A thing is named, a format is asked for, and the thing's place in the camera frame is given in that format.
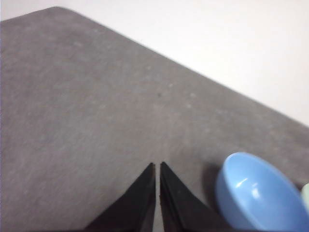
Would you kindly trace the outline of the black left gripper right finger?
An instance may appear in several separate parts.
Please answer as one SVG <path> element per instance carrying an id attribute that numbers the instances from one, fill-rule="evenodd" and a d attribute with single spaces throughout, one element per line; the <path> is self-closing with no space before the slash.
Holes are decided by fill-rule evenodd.
<path id="1" fill-rule="evenodd" d="M 218 232 L 231 227 L 214 210 L 198 199 L 173 170 L 160 164 L 160 198 L 178 232 Z"/>

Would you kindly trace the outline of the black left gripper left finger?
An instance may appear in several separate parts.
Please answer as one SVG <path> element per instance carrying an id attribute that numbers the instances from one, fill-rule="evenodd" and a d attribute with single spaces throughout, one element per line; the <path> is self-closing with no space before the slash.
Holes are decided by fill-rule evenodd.
<path id="1" fill-rule="evenodd" d="M 126 192 L 85 227 L 88 232 L 151 232 L 156 204 L 155 164 L 150 163 Z"/>

